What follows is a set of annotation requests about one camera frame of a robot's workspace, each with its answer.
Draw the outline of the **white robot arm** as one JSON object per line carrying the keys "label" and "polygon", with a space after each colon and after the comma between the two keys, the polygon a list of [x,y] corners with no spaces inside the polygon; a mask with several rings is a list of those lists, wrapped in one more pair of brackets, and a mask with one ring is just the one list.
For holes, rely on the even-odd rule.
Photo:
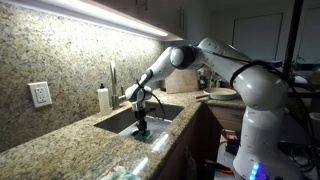
{"label": "white robot arm", "polygon": [[229,84],[205,89],[214,100],[239,97],[245,105],[239,149],[233,169],[245,180],[302,180],[292,160],[278,149],[279,133],[288,99],[288,83],[265,61],[253,60],[233,46],[212,38],[197,45],[169,47],[141,78],[125,91],[126,99],[142,120],[151,98],[149,82],[167,78],[174,70],[209,67]]}

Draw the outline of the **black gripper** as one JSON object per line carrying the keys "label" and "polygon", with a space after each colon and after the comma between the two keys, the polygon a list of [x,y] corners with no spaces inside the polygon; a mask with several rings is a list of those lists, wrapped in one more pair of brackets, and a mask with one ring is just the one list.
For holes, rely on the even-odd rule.
{"label": "black gripper", "polygon": [[[142,127],[142,135],[146,135],[148,132],[147,129],[147,122],[145,121],[145,117],[146,117],[146,111],[144,109],[138,110],[134,112],[135,118],[139,121],[139,124]],[[141,131],[141,126],[137,125],[137,133],[139,133]]]}

